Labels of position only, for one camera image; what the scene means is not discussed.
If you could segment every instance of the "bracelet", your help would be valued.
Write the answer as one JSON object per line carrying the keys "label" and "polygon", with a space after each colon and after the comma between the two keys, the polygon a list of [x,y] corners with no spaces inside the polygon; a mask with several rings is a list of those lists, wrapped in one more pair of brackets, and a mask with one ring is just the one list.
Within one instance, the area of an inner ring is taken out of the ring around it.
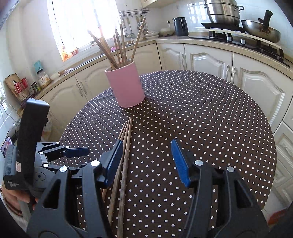
{"label": "bracelet", "polygon": [[0,185],[0,193],[3,197],[4,202],[6,203],[6,206],[16,215],[21,216],[22,217],[22,211],[18,210],[17,208],[15,208],[4,196],[3,192],[2,192],[2,185]]}

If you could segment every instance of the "black container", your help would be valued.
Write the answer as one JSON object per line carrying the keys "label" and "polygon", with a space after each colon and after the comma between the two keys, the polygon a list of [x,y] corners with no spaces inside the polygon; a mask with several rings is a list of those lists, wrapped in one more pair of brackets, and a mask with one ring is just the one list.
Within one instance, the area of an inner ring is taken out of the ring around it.
{"label": "black container", "polygon": [[177,36],[188,36],[188,28],[185,17],[173,18]]}

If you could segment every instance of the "silver screw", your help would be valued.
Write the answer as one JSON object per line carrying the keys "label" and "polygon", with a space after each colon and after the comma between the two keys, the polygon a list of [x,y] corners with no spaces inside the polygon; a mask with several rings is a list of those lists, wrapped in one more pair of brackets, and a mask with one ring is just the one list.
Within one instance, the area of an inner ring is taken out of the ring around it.
{"label": "silver screw", "polygon": [[66,166],[62,166],[60,169],[59,169],[59,171],[60,172],[66,172],[67,171],[67,167]]}
{"label": "silver screw", "polygon": [[194,162],[194,164],[197,165],[197,166],[202,166],[203,165],[203,162],[201,160],[196,160]]}
{"label": "silver screw", "polygon": [[91,166],[93,166],[93,167],[96,167],[98,165],[100,165],[100,162],[98,160],[94,160],[91,162]]}
{"label": "silver screw", "polygon": [[235,169],[232,166],[228,166],[227,171],[233,173]]}

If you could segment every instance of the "polka dot tablecloth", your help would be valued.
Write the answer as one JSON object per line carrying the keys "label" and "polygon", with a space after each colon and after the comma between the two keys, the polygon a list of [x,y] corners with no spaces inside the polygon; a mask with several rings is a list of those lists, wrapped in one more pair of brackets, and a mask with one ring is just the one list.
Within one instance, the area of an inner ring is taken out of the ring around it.
{"label": "polka dot tablecloth", "polygon": [[[133,117],[123,237],[180,237],[193,189],[186,189],[171,154],[171,140],[215,168],[235,167],[261,208],[272,187],[276,149],[259,106],[237,86],[206,73],[163,71],[141,76],[145,99],[121,108],[111,89],[89,101],[69,123],[60,143],[89,147],[87,157],[55,164],[78,167],[112,149],[120,129]],[[217,215],[213,189],[210,228]],[[111,189],[105,198],[108,211]],[[80,226],[82,197],[77,197]],[[117,234],[119,193],[112,229]]]}

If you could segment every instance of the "pink cup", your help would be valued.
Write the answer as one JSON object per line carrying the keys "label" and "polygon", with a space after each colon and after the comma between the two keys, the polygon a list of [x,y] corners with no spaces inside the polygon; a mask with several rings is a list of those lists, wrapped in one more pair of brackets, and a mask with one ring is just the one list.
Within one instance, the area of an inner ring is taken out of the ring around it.
{"label": "pink cup", "polygon": [[108,68],[105,73],[120,107],[133,107],[144,100],[144,90],[134,61],[120,69]]}

